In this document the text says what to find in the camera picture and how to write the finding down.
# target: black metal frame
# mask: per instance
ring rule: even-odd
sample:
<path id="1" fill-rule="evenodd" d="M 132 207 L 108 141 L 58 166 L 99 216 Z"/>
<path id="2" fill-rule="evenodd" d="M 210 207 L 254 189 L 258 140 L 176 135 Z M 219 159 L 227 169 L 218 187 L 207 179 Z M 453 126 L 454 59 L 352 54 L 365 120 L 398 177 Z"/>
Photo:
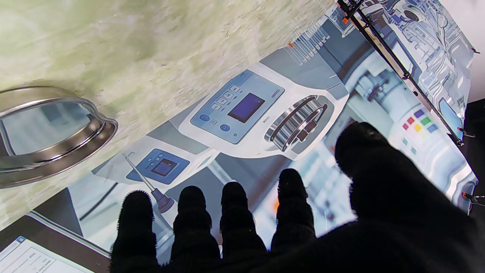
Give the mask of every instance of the black metal frame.
<path id="1" fill-rule="evenodd" d="M 390 61 L 386 58 L 384 53 L 381 51 L 381 49 L 377 46 L 377 44 L 374 42 L 374 40 L 369 36 L 369 34 L 366 32 L 366 28 L 369 28 L 377 40 L 382 44 L 382 46 L 386 49 L 386 52 L 391 56 L 391 58 L 396 62 L 396 64 L 399 66 L 399 68 L 402 71 L 403 77 L 401 77 L 402 80 L 409 80 L 413 86 L 418 90 L 418 92 L 421 94 L 423 99 L 428 103 L 429 107 L 438 115 L 439 119 L 443 122 L 443 124 L 446 126 L 446 128 L 449 131 L 449 136 L 450 138 L 455 142 L 457 146 L 463 146 L 464 143 L 463 141 L 453 132 L 451 127 L 448 125 L 448 123 L 445 121 L 443 116 L 441 115 L 441 112 L 437 110 L 437 108 L 433 105 L 433 103 L 429 100 L 429 98 L 426 96 L 426 94 L 423 92 L 421 87 L 419 87 L 418 83 L 411 77 L 411 74 L 407 69 L 404 67 L 404 65 L 399 61 L 398 57 L 394 52 L 392 52 L 392 49 L 389 47 L 389 45 L 386 43 L 386 41 L 381 37 L 379 32 L 375 29 L 375 27 L 372 25 L 372 22 L 365 16 L 365 14 L 360 10 L 360 6 L 363 3 L 363 0 L 360 0 L 360 2 L 356 2 L 355 0 L 348 0 L 350 3 L 350 6 L 344 2 L 343 0 L 337 0 L 337 4 L 340 6 L 340 9 L 346 14 L 346 19 L 352 20 L 354 25 L 357 27 L 357 29 L 364 35 L 366 40 L 372 45 L 372 47 L 384 58 L 384 60 L 392 67 L 394 72 L 396 74 L 400 75 L 399 72 L 394 68 L 394 66 L 390 63 Z M 360 24 L 358 19 L 354 16 L 355 13 L 358 13 L 360 17 L 362 18 L 362 21 L 365 23 L 364 26 Z"/>

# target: metal knob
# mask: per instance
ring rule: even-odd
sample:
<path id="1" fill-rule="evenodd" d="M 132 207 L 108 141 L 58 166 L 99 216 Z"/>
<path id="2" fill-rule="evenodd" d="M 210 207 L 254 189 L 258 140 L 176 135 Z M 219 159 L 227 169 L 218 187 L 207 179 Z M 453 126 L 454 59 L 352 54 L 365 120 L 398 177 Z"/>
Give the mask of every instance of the metal knob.
<path id="1" fill-rule="evenodd" d="M 282 152 L 298 141 L 305 141 L 311 134 L 327 105 L 317 101 L 317 96 L 308 96 L 288 108 L 265 134 L 267 141 L 273 142 Z"/>

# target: white wall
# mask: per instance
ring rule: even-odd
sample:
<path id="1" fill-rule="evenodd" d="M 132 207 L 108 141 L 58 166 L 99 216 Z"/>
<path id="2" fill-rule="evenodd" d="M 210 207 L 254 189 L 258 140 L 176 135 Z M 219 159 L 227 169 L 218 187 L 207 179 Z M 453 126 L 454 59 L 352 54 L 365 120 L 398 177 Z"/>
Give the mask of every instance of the white wall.
<path id="1" fill-rule="evenodd" d="M 474 48 L 468 102 L 485 98 L 485 0 L 440 0 Z"/>

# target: lab equipment image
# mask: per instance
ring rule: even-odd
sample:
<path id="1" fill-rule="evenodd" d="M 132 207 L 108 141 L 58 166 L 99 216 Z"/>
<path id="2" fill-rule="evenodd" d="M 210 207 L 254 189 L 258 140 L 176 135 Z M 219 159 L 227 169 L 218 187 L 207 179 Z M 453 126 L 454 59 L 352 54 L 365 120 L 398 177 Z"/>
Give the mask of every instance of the lab equipment image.
<path id="1" fill-rule="evenodd" d="M 300 66 L 279 49 L 203 99 L 178 130 L 233 157 L 298 160 L 324 137 L 347 98 L 321 56 Z"/>
<path id="2" fill-rule="evenodd" d="M 472 193 L 478 181 L 436 117 L 359 32 L 342 35 L 327 16 L 319 22 L 330 38 L 304 64 L 286 49 L 275 51 L 70 186 L 83 236 L 109 250 L 125 196 L 154 192 L 157 259 L 164 263 L 174 239 L 174 214 L 163 207 L 174 208 L 182 189 L 194 185 L 204 192 L 211 233 L 220 243 L 214 219 L 221 216 L 221 190 L 236 180 L 269 247 L 279 206 L 277 180 L 285 168 L 301 174 L 316 234 L 325 234 L 355 219 L 351 180 L 334 157 L 337 137 L 354 121 L 372 124 L 468 211 L 462 192 Z"/>
<path id="3" fill-rule="evenodd" d="M 463 139 L 474 50 L 448 11 L 438 0 L 366 1 L 361 10 Z"/>

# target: tablet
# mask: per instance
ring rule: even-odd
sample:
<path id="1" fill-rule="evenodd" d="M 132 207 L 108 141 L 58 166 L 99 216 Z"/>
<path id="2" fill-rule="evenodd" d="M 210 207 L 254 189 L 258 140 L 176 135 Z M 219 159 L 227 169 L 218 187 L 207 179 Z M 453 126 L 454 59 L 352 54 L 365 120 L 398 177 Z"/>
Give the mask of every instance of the tablet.
<path id="1" fill-rule="evenodd" d="M 109 253 L 29 212 L 0 231 L 0 273 L 107 273 Z"/>

